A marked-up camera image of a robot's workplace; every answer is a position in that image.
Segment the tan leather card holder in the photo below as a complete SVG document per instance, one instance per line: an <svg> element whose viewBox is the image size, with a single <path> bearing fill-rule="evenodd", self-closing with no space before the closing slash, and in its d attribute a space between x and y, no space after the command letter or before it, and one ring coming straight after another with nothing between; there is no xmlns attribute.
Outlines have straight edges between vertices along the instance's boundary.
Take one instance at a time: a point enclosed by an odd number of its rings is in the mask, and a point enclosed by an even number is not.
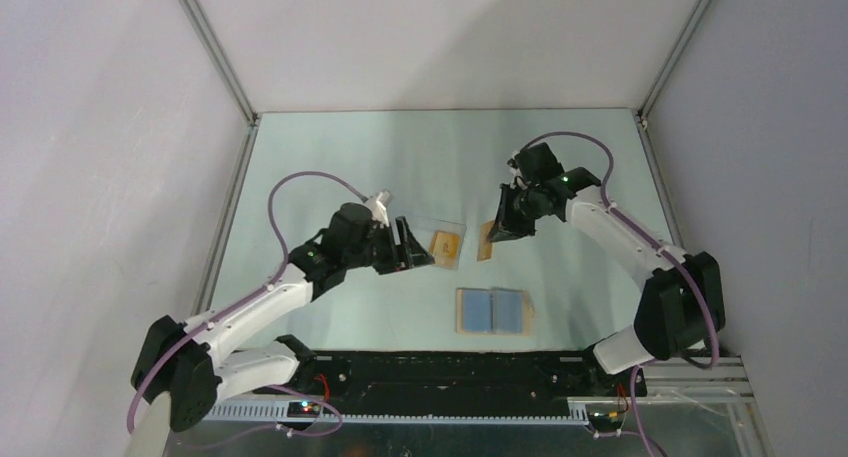
<svg viewBox="0 0 848 457"><path fill-rule="evenodd" d="M526 336L535 309L528 292L507 288L459 288L456 332L465 335Z"/></svg>

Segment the clear plastic card box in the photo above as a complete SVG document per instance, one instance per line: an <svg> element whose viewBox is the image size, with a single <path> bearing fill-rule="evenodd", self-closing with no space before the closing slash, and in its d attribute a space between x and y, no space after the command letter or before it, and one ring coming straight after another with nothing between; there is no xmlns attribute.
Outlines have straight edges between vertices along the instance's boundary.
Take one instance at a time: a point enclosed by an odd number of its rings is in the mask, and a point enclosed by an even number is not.
<svg viewBox="0 0 848 457"><path fill-rule="evenodd" d="M415 240L413 251L423 251L422 255L413 257L415 264L446 270L458 268L466 231L464 224L418 215L398 216L398 219L404 221L404 228Z"/></svg>

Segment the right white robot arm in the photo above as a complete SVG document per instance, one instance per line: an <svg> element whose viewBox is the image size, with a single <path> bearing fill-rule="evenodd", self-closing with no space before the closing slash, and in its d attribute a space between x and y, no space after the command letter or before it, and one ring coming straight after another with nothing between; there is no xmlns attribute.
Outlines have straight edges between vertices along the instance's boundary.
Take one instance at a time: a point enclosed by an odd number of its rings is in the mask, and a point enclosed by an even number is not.
<svg viewBox="0 0 848 457"><path fill-rule="evenodd" d="M581 369L585 388L606 395L622 372L683 355L702 342L719 355L726 324L721 271L707 252L691 254L649 232L607 193L607 180L577 167L566 170L545 143L527 145L507 162L491 243L531 237L538 220L555 216L592 239L641 292L632 325L593 344Z"/></svg>

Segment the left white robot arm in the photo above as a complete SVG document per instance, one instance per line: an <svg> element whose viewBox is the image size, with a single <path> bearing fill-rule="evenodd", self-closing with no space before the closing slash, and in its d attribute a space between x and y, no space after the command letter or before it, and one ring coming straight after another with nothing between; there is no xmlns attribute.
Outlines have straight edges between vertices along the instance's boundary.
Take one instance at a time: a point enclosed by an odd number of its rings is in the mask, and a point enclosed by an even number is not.
<svg viewBox="0 0 848 457"><path fill-rule="evenodd" d="M430 266L434 257L403 217L375 218L364 204L346 203L327 227L291 250L282 272L235 310L209 310L183 322L163 316L148 329L131 375L141 399L170 398L168 427L184 432L233 396L283 385L304 393L316 380L313 352L286 335L263 348L241 345L282 316L340 285L354 269L379 275Z"/></svg>

